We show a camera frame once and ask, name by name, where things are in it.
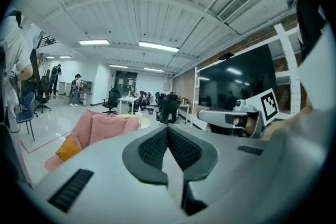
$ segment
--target backpack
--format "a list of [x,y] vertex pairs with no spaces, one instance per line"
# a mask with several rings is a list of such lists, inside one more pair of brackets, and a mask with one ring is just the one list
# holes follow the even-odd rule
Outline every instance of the backpack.
[[51,70],[51,75],[52,76],[56,76],[57,75],[57,72],[58,72],[58,67],[54,66]]

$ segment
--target blue chair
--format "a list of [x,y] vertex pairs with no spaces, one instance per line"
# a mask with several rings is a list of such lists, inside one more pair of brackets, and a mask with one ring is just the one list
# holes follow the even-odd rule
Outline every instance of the blue chair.
[[33,135],[33,139],[35,141],[34,133],[33,133],[33,128],[32,128],[32,123],[31,120],[34,118],[34,102],[35,102],[35,94],[31,92],[29,95],[27,95],[24,99],[24,105],[27,109],[27,111],[16,115],[16,123],[26,123],[27,126],[27,131],[29,134],[29,129],[28,129],[28,121],[30,124],[30,129],[31,129],[31,134]]

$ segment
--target yellow cushion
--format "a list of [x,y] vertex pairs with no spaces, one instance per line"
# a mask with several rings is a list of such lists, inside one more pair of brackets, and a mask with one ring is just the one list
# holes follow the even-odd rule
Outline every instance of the yellow cushion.
[[58,155],[63,161],[66,161],[72,156],[76,155],[78,152],[80,152],[80,148],[71,140],[69,136],[67,136],[62,146],[56,151],[56,155]]

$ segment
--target white frame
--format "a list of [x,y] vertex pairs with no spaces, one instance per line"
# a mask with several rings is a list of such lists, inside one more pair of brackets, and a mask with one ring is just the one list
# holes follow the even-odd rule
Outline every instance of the white frame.
[[[284,54],[285,54],[285,59],[286,59],[286,62],[287,62],[288,70],[282,71],[282,72],[276,72],[276,78],[289,77],[291,100],[290,100],[290,113],[279,112],[278,115],[276,116],[276,118],[281,119],[281,120],[286,120],[286,119],[291,118],[295,114],[297,114],[300,111],[300,105],[301,105],[301,87],[300,87],[300,79],[299,79],[299,75],[298,75],[298,65],[297,65],[297,62],[296,62],[295,52],[293,50],[293,46],[291,45],[290,40],[288,38],[289,35],[292,35],[292,34],[297,32],[297,27],[295,27],[295,28],[293,28],[289,31],[285,31],[282,24],[277,24],[277,25],[274,25],[274,28],[277,31],[277,35],[275,35],[271,38],[268,38],[268,39],[266,39],[266,40],[264,40],[264,41],[262,41],[258,44],[255,44],[251,47],[248,47],[244,50],[241,50],[241,51],[237,52],[233,57],[244,54],[248,51],[256,49],[256,48],[258,48],[260,46],[263,46],[265,44],[270,44],[273,41],[280,40],[282,50],[284,51]],[[214,63],[212,63],[212,64],[210,64],[206,67],[200,68],[200,69],[195,67],[195,80],[194,80],[195,84],[194,84],[193,104],[195,104],[196,102],[198,103],[198,100],[195,100],[196,88],[199,87],[199,81],[196,84],[197,73],[199,73],[201,70],[204,70],[206,68],[214,66],[214,65],[216,65],[220,62],[223,62],[223,61],[225,61],[225,60],[216,61],[216,62],[214,62]],[[195,113],[195,106],[193,105],[191,120],[190,120],[191,126],[193,125],[194,118],[197,118],[194,115],[194,113]]]

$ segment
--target brick wall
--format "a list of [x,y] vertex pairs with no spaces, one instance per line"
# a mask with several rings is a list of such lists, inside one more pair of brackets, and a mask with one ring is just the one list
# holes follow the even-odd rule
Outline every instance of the brick wall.
[[[290,15],[279,22],[275,23],[282,23],[285,31],[288,31],[297,26],[297,16],[296,14]],[[244,40],[234,44],[233,46],[221,51],[220,53],[216,54],[215,56],[207,59],[206,61],[200,63],[197,68],[206,67],[218,60],[218,58],[226,54],[228,52],[237,53],[243,49],[246,49],[250,46],[253,46],[263,40],[266,40],[270,37],[275,36],[277,33],[274,29],[274,26],[269,26],[264,28],[261,31],[258,31]],[[298,65],[301,64],[301,54],[296,54]],[[275,72],[286,71],[288,70],[287,63],[285,58],[277,59],[274,61]],[[176,77],[173,79],[173,91],[180,97],[185,97],[189,100],[191,106],[193,105],[193,96],[194,96],[194,76],[195,76],[195,69],[191,69],[188,72]],[[301,86],[301,108],[303,104],[306,102],[306,94],[304,92],[303,87]],[[282,85],[277,87],[276,97],[279,105],[280,110],[289,110],[290,109],[290,86],[289,85]],[[203,108],[202,106],[195,105],[196,109]]]

